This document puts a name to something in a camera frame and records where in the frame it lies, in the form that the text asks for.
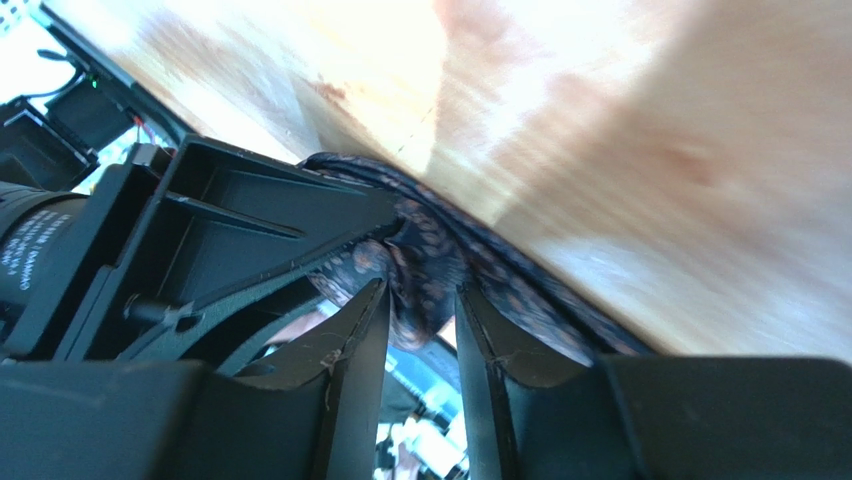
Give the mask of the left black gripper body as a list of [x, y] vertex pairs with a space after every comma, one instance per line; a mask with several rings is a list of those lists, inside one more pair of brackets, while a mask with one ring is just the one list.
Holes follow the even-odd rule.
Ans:
[[88, 197], [1, 184], [1, 318], [18, 319]]

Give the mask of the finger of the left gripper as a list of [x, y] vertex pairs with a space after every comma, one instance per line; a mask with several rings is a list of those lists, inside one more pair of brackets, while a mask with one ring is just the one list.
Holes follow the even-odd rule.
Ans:
[[133, 146], [52, 252], [13, 361], [202, 358], [239, 368], [275, 321], [315, 302], [307, 277], [396, 221], [393, 193], [199, 136]]

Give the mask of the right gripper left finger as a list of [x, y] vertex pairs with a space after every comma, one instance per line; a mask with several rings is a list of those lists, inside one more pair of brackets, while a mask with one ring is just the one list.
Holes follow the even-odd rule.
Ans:
[[390, 293], [227, 376], [199, 361], [1, 369], [5, 479], [369, 479]]

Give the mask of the dark blue paisley tie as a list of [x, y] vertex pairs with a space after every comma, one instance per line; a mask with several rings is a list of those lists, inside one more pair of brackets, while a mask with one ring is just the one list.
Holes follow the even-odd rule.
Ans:
[[335, 253], [309, 279], [343, 306], [368, 281], [392, 297], [390, 342], [416, 350], [455, 316], [457, 290], [471, 284], [508, 320], [561, 354], [589, 365], [600, 354], [651, 348], [498, 234], [426, 185], [378, 160], [322, 152], [301, 168], [395, 194], [396, 223], [381, 238]]

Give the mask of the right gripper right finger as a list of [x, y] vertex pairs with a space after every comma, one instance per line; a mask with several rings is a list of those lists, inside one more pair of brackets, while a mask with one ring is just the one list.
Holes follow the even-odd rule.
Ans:
[[808, 357], [577, 363], [473, 287], [457, 346], [475, 479], [847, 479], [851, 368]]

